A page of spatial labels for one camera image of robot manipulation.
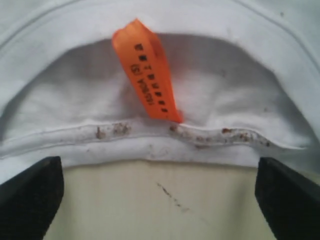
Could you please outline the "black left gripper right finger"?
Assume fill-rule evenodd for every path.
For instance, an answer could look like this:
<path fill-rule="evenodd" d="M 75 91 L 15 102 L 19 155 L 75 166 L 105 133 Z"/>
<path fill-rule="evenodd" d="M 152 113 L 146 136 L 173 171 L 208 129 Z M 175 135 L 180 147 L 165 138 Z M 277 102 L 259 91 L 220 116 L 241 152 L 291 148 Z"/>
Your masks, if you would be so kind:
<path fill-rule="evenodd" d="M 320 186 L 271 157 L 258 163 L 254 195 L 277 240 L 320 238 Z"/>

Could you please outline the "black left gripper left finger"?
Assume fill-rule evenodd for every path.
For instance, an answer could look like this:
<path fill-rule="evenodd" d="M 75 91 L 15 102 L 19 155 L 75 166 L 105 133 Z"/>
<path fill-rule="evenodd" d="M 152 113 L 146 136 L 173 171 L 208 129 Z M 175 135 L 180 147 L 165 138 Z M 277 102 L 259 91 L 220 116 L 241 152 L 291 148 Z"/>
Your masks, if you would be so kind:
<path fill-rule="evenodd" d="M 59 156 L 46 157 L 0 185 L 0 238 L 42 240 L 65 191 Z"/>

